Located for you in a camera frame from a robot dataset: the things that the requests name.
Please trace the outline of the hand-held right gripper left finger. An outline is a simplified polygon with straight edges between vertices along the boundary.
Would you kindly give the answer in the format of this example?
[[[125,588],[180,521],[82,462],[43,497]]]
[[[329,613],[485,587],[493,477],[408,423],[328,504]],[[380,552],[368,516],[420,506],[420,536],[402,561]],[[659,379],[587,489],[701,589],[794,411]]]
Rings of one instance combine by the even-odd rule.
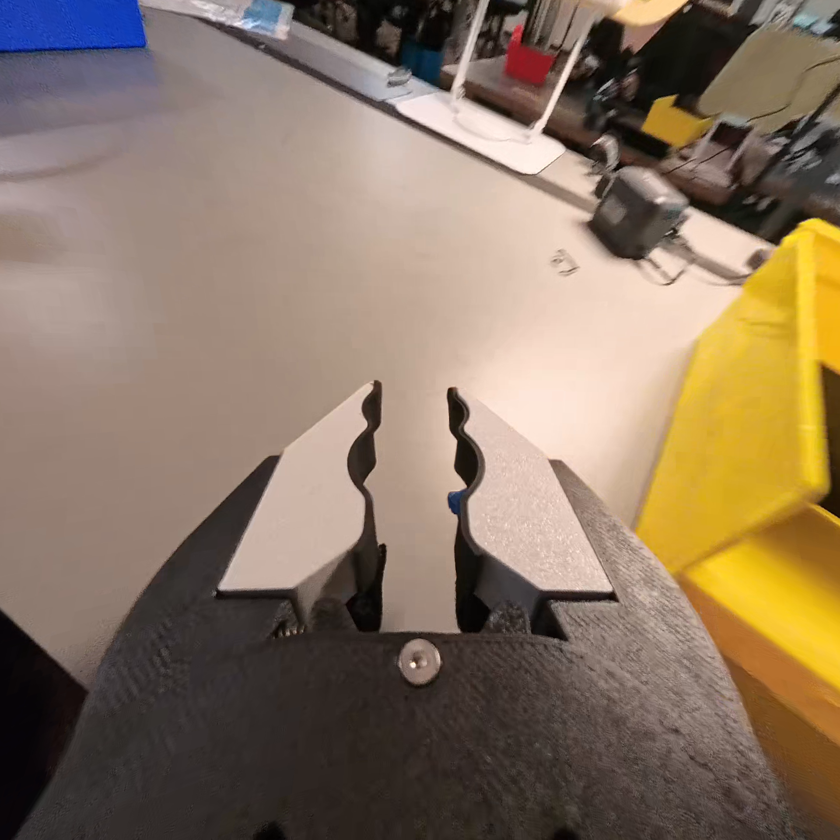
[[[358,628],[381,626],[385,557],[365,486],[381,422],[382,384],[369,381],[282,450],[218,597],[288,600],[304,623],[332,597]]]

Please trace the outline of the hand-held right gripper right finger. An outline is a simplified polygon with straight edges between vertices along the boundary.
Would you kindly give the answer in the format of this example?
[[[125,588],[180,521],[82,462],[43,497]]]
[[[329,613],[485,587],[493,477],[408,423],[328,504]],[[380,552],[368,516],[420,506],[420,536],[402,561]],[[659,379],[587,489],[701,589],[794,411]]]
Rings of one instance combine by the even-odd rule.
[[[447,391],[455,471],[455,615],[479,632],[505,604],[539,631],[554,603],[616,602],[616,592],[550,458],[489,407]]]

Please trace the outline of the yellow plastic bin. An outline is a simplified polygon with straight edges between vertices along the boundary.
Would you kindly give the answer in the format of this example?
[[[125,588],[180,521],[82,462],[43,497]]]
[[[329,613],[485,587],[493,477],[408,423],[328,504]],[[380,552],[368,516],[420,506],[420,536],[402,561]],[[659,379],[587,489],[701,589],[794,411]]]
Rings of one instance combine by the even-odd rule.
[[[785,237],[700,336],[637,520],[773,767],[839,818],[839,232]]]

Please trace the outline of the grey power bank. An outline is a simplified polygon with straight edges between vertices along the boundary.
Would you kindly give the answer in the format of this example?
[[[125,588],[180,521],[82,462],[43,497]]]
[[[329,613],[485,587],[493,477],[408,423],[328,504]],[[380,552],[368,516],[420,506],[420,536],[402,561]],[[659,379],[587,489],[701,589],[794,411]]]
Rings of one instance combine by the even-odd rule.
[[[615,256],[640,260],[684,223],[689,200],[656,170],[629,165],[595,186],[589,226]]]

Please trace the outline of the white stand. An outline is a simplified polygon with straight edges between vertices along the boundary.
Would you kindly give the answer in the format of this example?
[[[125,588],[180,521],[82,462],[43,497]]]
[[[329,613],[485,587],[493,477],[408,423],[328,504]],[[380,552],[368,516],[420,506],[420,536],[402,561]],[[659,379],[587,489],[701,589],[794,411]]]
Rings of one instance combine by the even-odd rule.
[[[534,124],[525,127],[466,98],[467,71],[489,4],[488,1],[478,3],[449,91],[416,97],[397,105],[396,110],[404,119],[513,172],[536,175],[557,161],[565,151],[561,142],[545,138],[543,132],[594,24],[596,7],[584,2],[583,29],[574,42],[545,109]]]

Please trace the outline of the small yellow bin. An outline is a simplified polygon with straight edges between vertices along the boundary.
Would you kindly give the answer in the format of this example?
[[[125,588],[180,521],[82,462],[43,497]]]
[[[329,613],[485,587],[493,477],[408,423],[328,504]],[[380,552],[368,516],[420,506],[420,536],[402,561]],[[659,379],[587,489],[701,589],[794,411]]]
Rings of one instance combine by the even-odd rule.
[[[698,117],[676,106],[677,99],[672,95],[654,100],[641,131],[672,149],[681,150],[702,138],[715,118]]]

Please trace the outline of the grey flat panel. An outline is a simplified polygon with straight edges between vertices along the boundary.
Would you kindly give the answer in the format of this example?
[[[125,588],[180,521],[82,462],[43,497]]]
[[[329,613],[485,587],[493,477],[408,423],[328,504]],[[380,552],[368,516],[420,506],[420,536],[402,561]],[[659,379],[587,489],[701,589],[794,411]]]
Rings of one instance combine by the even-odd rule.
[[[404,87],[387,87],[385,78],[393,66],[298,21],[291,23],[279,48],[291,64],[368,102],[388,106],[436,91],[414,76]]]

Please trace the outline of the red plastic bin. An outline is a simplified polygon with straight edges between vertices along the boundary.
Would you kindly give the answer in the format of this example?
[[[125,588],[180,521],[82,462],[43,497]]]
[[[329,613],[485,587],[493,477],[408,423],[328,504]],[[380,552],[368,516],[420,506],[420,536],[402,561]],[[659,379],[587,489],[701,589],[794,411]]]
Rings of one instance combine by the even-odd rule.
[[[527,45],[523,36],[524,26],[520,24],[513,29],[509,40],[504,73],[515,81],[540,87],[548,78],[557,52]]]

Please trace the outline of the blue waste bin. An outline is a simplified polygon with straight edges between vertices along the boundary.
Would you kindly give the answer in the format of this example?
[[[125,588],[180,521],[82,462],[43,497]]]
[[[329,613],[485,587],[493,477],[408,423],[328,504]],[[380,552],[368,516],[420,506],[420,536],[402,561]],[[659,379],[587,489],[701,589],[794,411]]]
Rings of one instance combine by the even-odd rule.
[[[404,38],[400,48],[401,67],[410,70],[414,77],[432,85],[437,85],[444,62],[446,37],[432,41],[415,41]]]

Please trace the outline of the olive green jacket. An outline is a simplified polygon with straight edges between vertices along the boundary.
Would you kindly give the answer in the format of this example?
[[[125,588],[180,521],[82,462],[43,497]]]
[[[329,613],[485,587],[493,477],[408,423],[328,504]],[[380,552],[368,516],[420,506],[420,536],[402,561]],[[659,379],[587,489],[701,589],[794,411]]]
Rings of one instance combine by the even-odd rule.
[[[733,116],[767,134],[813,112],[838,81],[837,41],[761,27],[700,95],[696,113]]]

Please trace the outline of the clear plastic bag with papers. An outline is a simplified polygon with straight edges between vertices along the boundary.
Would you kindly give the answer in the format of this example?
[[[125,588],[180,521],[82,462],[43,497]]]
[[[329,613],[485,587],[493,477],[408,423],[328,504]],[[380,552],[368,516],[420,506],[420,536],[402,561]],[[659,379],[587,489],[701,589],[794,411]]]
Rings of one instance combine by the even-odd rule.
[[[295,12],[292,3],[281,1],[140,1],[140,5],[278,40],[288,37]]]

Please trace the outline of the wood-framed black board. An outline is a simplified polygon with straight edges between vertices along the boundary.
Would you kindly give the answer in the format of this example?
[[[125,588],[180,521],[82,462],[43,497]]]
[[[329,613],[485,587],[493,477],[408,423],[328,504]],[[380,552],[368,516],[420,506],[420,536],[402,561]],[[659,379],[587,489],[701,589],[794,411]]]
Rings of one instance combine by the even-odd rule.
[[[581,1],[581,5],[594,9],[597,15],[631,28],[661,24],[687,3],[687,1]]]

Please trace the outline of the blue plastic bin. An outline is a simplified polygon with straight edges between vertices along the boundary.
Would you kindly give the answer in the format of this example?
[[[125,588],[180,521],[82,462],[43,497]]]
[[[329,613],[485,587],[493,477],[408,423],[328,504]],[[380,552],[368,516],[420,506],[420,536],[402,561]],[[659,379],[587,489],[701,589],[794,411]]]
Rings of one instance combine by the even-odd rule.
[[[146,47],[137,1],[2,1],[1,51]]]

